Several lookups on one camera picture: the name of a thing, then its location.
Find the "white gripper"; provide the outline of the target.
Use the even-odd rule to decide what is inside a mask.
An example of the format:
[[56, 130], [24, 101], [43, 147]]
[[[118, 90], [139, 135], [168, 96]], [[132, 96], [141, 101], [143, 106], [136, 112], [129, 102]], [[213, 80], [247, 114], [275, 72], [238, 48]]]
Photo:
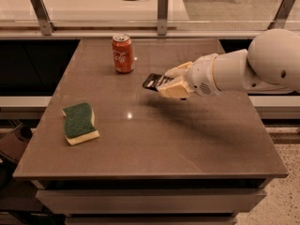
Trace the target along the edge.
[[157, 87], [165, 98], [188, 98], [193, 92], [200, 97], [212, 97], [220, 94], [214, 81], [213, 67], [217, 53], [188, 61], [165, 72], [165, 76], [175, 78]]

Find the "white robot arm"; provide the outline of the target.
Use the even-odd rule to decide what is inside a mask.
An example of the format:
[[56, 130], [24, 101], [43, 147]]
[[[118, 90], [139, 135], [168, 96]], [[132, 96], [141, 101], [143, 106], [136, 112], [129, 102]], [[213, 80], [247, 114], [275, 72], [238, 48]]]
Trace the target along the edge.
[[225, 91], [287, 94], [300, 91], [300, 36], [271, 29], [244, 50], [212, 53], [165, 72], [157, 90], [165, 98], [217, 96]]

